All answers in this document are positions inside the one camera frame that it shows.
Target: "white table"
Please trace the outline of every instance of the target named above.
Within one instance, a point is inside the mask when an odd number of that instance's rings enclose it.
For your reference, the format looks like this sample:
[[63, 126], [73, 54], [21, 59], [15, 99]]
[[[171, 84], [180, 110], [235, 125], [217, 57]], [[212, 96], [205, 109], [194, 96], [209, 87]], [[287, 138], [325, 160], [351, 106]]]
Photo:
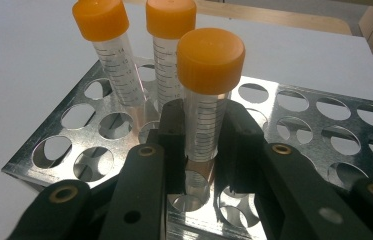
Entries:
[[[97, 61], [73, 3], [0, 1], [0, 169]], [[152, 58], [143, 6], [127, 10], [135, 55]], [[363, 38], [203, 15], [197, 26], [243, 39], [245, 76], [373, 100], [373, 57]], [[0, 172], [0, 239], [36, 194]]]

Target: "orange screw cap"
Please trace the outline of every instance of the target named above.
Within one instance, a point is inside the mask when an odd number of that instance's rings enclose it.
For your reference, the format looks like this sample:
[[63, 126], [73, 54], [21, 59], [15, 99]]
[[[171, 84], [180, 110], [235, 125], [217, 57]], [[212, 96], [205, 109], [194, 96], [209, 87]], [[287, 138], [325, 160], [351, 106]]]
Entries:
[[239, 83], [245, 46], [235, 34], [217, 28], [186, 33], [177, 45], [180, 82], [196, 93], [218, 95]]
[[146, 27], [155, 37], [180, 39], [195, 29], [196, 4], [193, 0], [148, 0]]
[[129, 28], [121, 0], [78, 0], [73, 15], [83, 37], [92, 42], [111, 40]]

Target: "centrifuge tube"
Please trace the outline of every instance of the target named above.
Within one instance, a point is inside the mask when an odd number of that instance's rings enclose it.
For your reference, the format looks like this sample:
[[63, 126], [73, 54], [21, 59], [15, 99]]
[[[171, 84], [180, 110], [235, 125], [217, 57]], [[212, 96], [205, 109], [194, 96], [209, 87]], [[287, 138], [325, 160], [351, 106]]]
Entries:
[[189, 160], [206, 162], [217, 154], [226, 99], [239, 83], [244, 58], [242, 40], [222, 29], [197, 29], [180, 39], [177, 69], [185, 87], [185, 154]]
[[177, 77], [177, 44], [195, 29], [196, 4], [193, 0], [148, 0], [147, 29], [153, 36], [155, 77], [158, 84], [158, 111], [174, 99], [183, 98]]
[[120, 103], [142, 105], [145, 94], [127, 36], [129, 20], [121, 0], [79, 0], [73, 15], [83, 37], [93, 43]]

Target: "white surface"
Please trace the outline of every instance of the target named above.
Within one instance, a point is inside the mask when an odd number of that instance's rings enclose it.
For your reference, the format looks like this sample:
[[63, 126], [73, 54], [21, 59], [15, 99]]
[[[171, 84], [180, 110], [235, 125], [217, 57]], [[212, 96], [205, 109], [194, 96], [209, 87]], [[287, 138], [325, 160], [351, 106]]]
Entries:
[[[0, 1], [0, 169], [97, 60], [73, 3]], [[127, 9], [134, 54], [152, 58], [144, 7]], [[362, 38], [198, 16], [198, 27], [210, 26], [244, 40], [243, 75], [373, 100], [373, 57]], [[35, 195], [0, 172], [0, 239]]]

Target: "orange cap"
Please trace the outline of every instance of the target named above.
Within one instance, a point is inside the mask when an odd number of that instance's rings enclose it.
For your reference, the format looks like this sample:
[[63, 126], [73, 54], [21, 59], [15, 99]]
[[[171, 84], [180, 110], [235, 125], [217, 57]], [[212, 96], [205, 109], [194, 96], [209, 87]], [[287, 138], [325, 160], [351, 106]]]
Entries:
[[155, 37], [180, 39], [195, 29], [196, 4], [193, 0], [148, 0], [146, 27]]
[[201, 28], [180, 39], [177, 74], [189, 90], [223, 94], [239, 83], [244, 59], [245, 46], [238, 36], [222, 29]]
[[78, 0], [73, 15], [83, 37], [92, 42], [111, 40], [129, 28], [121, 0]]

